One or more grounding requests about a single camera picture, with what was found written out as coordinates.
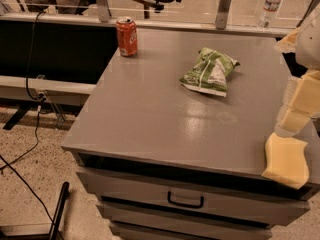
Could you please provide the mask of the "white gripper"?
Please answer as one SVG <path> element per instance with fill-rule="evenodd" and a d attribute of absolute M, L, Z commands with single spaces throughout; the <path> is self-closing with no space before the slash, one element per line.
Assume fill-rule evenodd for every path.
<path fill-rule="evenodd" d="M 303 21 L 296 39 L 296 61 L 309 70 L 291 76 L 274 127 L 280 137 L 297 135 L 320 115 L 320 4 Z"/>

